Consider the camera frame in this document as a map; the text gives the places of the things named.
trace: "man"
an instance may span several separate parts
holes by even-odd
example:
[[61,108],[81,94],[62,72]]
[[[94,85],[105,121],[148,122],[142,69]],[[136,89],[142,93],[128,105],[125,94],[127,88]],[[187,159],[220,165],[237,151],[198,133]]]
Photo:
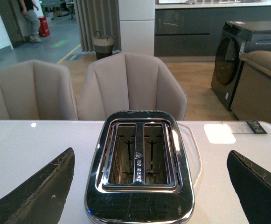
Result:
[[26,18],[29,25],[29,35],[31,42],[41,42],[39,36],[40,20],[37,17],[34,7],[39,10],[38,6],[33,0],[17,0],[20,8],[20,12]]

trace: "gray curtain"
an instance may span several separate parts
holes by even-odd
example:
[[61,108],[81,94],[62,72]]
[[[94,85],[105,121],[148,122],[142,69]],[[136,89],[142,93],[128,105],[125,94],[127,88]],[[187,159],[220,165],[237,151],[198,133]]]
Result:
[[74,9],[83,52],[94,50],[96,31],[113,35],[113,50],[121,50],[118,0],[74,0]]

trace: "red bag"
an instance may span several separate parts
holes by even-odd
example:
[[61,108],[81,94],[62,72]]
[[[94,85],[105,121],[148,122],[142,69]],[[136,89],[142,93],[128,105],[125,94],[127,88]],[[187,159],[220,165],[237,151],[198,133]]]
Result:
[[40,20],[39,35],[40,36],[49,36],[50,31],[48,28],[46,17],[41,16],[41,17],[39,17],[39,20]]

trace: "beige chair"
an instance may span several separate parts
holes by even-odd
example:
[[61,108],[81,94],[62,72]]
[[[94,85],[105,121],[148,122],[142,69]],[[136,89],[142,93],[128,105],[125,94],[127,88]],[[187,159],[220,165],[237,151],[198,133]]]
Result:
[[240,120],[271,123],[271,52],[252,51],[240,59],[244,65],[231,109]]
[[68,68],[32,60],[0,70],[0,119],[77,120]]
[[158,58],[120,53],[88,66],[80,99],[79,120],[106,120],[117,111],[161,110],[184,120],[188,98]]

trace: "toaster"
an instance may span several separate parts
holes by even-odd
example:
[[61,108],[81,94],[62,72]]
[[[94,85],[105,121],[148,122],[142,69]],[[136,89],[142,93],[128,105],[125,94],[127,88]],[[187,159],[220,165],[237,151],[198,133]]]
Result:
[[93,223],[186,223],[195,205],[186,151],[174,118],[123,111],[104,123],[84,195]]

